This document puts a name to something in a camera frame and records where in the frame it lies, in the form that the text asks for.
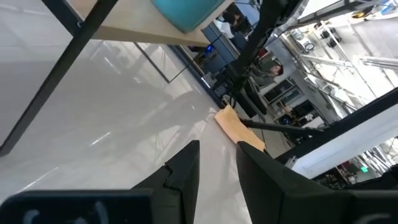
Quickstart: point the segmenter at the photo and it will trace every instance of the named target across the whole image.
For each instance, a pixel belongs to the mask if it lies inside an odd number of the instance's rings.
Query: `teal object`
[[[187,33],[195,30],[224,1],[152,0],[152,3],[178,30]]]
[[[366,167],[361,167],[361,170],[362,170],[362,172],[364,172],[364,173],[369,172],[369,171],[368,171],[368,168],[366,168]]]

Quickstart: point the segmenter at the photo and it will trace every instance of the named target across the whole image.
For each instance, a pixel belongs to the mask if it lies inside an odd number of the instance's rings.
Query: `wooden board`
[[[220,110],[216,114],[215,119],[235,144],[245,141],[258,150],[263,151],[266,148],[266,144],[254,132],[242,124],[235,110],[230,105]]]
[[[67,0],[82,18],[96,0]],[[175,28],[150,0],[119,0],[94,39],[206,47],[208,39],[197,29],[188,34]]]

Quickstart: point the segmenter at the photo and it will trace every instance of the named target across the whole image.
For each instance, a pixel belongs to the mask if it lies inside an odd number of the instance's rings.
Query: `floor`
[[[71,37],[38,0],[2,0],[0,29],[1,142]],[[181,71],[167,47],[153,48],[168,78]],[[0,202],[21,190],[128,189],[199,139],[195,223],[250,223],[216,112],[187,71],[168,85],[133,43],[92,40],[0,158]]]

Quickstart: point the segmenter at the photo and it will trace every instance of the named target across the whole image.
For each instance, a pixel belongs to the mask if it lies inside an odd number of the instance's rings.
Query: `white beam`
[[[344,68],[354,68],[353,64],[350,62],[345,62],[342,60],[332,60],[323,57],[314,57],[310,55],[300,54],[300,58],[309,60],[311,62],[322,63],[325,65],[332,65],[337,67],[344,67]]]
[[[292,170],[312,179],[398,134],[398,105],[297,160]]]
[[[398,70],[398,58],[363,57],[359,61],[368,66]]]

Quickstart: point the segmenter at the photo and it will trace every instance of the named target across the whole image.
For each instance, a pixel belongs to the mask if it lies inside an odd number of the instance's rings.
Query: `shelf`
[[[85,19],[96,0],[67,0]],[[184,34],[175,28],[150,0],[119,0],[93,39],[206,47],[208,39],[197,29]]]

